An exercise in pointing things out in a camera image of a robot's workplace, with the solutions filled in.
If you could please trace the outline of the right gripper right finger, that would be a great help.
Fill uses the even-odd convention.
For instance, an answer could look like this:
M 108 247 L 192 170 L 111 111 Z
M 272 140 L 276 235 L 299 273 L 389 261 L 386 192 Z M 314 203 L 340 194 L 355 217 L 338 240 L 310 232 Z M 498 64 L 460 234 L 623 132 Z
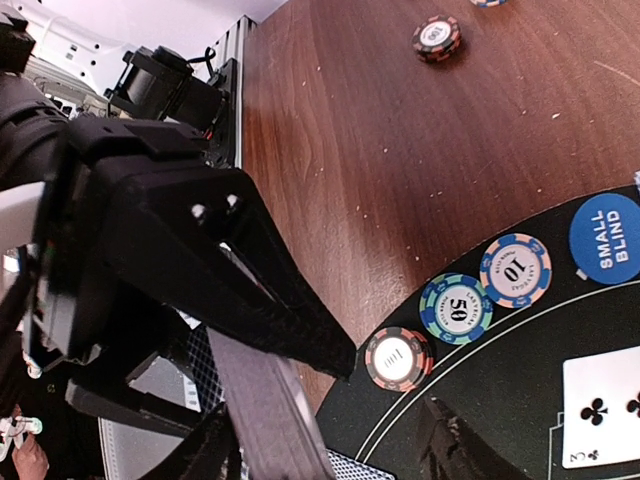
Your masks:
M 418 432 L 422 479 L 499 478 L 495 452 L 441 400 L 422 402 Z

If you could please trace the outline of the playing card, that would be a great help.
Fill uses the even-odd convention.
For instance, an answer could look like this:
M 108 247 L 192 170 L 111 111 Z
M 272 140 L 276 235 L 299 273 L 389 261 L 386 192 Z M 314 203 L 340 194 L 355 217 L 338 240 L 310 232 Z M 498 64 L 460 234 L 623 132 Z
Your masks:
M 291 362 L 207 330 L 254 479 L 333 479 L 325 443 Z

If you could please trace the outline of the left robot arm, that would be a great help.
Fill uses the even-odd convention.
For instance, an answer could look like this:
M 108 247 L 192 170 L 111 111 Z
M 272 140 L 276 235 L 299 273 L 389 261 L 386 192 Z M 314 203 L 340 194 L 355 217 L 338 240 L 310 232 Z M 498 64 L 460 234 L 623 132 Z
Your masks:
M 198 413 L 132 382 L 188 369 L 187 319 L 337 379 L 356 347 L 299 271 L 256 185 L 224 160 L 231 84 L 172 51 L 1 5 L 1 413 L 37 381 L 86 415 L 185 436 Z

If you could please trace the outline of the three of clubs card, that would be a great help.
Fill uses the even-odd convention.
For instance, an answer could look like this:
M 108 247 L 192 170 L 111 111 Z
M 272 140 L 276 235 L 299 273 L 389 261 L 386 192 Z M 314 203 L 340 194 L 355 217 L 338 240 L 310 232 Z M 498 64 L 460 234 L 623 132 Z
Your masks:
M 639 458 L 639 348 L 569 359 L 563 364 L 566 469 Z

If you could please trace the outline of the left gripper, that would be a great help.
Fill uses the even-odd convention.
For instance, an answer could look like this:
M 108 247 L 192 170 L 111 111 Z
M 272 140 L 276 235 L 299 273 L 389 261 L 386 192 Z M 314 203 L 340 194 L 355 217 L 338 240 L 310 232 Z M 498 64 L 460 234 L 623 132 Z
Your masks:
M 79 367 L 66 401 L 127 425 L 199 415 L 131 381 L 186 333 L 185 316 L 241 337 L 249 278 L 229 259 L 247 224 L 250 179 L 205 163 L 186 127 L 86 118 L 63 129 L 37 238 L 45 329 Z

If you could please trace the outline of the orange 100 chip stack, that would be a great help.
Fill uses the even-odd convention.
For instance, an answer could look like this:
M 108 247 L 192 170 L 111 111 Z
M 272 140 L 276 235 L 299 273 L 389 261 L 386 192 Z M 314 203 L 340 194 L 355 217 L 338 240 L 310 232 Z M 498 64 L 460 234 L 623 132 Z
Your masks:
M 426 63 L 446 60 L 458 49 L 461 42 L 458 21 L 446 15 L 428 18 L 414 30 L 411 40 L 413 50 Z

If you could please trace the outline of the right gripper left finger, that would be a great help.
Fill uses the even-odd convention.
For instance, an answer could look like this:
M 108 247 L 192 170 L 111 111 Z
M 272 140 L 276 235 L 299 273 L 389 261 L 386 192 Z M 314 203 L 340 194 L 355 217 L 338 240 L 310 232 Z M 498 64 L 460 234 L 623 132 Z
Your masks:
M 240 447 L 225 403 L 167 458 L 169 479 L 239 479 Z

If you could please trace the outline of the blue-backed card deck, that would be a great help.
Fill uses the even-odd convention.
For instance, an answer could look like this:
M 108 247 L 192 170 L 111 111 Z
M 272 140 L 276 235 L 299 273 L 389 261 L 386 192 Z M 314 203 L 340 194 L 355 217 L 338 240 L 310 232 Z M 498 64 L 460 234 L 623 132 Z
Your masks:
M 213 412 L 224 403 L 224 387 L 211 350 L 207 327 L 200 321 L 178 312 L 188 325 L 187 355 L 201 411 Z

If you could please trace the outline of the green chip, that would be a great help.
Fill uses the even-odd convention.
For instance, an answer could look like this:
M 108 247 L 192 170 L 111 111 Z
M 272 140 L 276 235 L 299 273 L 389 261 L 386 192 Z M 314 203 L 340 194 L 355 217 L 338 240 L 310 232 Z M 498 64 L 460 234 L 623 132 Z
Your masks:
M 419 315 L 424 328 L 435 338 L 451 345 L 465 345 L 488 330 L 493 304 L 478 279 L 444 273 L 422 291 Z

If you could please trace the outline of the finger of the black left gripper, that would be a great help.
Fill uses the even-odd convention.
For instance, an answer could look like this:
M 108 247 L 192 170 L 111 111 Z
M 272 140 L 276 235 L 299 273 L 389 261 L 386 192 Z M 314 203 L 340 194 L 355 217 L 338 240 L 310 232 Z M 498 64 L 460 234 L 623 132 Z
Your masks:
M 238 169 L 129 182 L 141 245 L 129 281 L 219 332 L 338 379 L 356 347 L 301 274 L 254 182 Z

